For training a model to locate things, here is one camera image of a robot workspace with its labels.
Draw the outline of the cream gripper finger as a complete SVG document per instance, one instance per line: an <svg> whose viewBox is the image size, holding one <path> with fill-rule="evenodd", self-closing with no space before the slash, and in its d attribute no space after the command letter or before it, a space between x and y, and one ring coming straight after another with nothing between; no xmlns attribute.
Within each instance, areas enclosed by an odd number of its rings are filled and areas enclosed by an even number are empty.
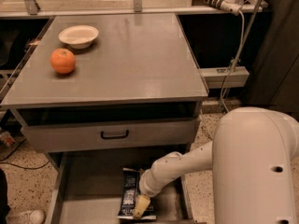
<svg viewBox="0 0 299 224"><path fill-rule="evenodd" d="M149 205L150 205L150 197L143 194L139 195L136 199L133 217L141 218L144 212L149 207Z"/></svg>

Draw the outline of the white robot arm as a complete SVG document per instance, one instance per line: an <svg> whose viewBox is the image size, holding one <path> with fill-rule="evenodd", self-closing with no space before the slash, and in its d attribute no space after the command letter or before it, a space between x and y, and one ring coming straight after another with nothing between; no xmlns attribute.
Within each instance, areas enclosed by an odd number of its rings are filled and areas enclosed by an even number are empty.
<svg viewBox="0 0 299 224"><path fill-rule="evenodd" d="M298 224L291 168L298 154L297 120L259 107L234 109L212 141L184 155L171 152L141 175L134 216L177 178L211 170L215 224Z"/></svg>

